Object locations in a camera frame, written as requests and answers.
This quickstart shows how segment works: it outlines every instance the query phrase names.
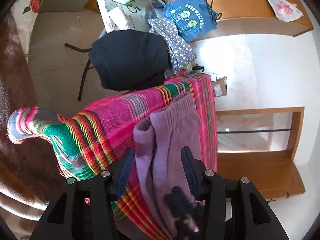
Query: wooden cabinet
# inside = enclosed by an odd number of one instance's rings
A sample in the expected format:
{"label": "wooden cabinet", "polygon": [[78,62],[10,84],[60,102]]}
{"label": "wooden cabinet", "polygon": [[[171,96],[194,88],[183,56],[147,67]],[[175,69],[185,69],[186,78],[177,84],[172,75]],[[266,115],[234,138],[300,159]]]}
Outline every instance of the wooden cabinet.
{"label": "wooden cabinet", "polygon": [[287,1],[297,4],[303,13],[300,19],[289,23],[278,20],[267,0],[213,0],[213,10],[222,13],[218,28],[197,40],[246,33],[297,36],[312,30],[312,23],[300,0]]}
{"label": "wooden cabinet", "polygon": [[268,201],[303,194],[293,162],[303,115],[304,107],[217,111],[217,172],[248,177]]}

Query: plastic bag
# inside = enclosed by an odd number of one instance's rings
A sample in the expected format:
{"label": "plastic bag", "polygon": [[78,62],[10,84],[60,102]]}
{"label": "plastic bag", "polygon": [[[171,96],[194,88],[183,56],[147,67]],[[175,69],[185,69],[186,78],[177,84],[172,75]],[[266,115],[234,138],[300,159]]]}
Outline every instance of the plastic bag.
{"label": "plastic bag", "polygon": [[299,19],[303,13],[296,8],[296,4],[291,4],[286,0],[268,0],[276,17],[284,22],[291,22]]}

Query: blue t-shirt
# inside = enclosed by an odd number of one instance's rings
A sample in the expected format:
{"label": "blue t-shirt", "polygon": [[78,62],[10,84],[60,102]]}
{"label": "blue t-shirt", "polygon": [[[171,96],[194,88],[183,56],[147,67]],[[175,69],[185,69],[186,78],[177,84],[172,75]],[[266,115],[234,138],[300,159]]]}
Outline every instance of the blue t-shirt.
{"label": "blue t-shirt", "polygon": [[213,11],[207,0],[174,0],[162,10],[164,17],[175,22],[180,36],[186,42],[217,28],[219,13]]}

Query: floor tile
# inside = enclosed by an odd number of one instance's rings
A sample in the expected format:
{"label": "floor tile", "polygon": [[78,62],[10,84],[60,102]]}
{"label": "floor tile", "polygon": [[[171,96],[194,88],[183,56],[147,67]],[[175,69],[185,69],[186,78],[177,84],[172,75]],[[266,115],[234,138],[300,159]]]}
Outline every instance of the floor tile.
{"label": "floor tile", "polygon": [[[80,32],[81,32],[81,46],[83,49],[91,48],[104,28],[101,15],[84,8],[80,12]],[[83,53],[83,63],[88,61],[88,53]]]}
{"label": "floor tile", "polygon": [[83,64],[56,69],[33,76],[38,106],[70,118],[91,103],[87,83],[78,101]]}
{"label": "floor tile", "polygon": [[95,69],[90,69],[87,72],[86,80],[89,87],[90,99],[93,102],[105,97],[122,95],[126,92],[126,91],[118,92],[118,91],[113,91],[109,89],[103,89],[101,87],[100,77],[98,75],[98,72]]}
{"label": "floor tile", "polygon": [[81,47],[79,13],[39,13],[30,42],[31,75],[83,64],[82,53],[65,47],[65,43]]}

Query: red rose print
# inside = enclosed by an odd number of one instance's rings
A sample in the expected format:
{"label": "red rose print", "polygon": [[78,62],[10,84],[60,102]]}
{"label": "red rose print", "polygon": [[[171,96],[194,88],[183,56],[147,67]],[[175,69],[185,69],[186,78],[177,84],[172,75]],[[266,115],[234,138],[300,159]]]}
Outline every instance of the red rose print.
{"label": "red rose print", "polygon": [[23,10],[23,14],[30,11],[31,9],[34,13],[38,13],[41,3],[42,0],[30,0],[29,6],[25,7],[25,9]]}
{"label": "red rose print", "polygon": [[31,7],[34,13],[38,13],[40,9],[40,4],[41,4],[40,0],[31,0],[29,3],[29,6]]}

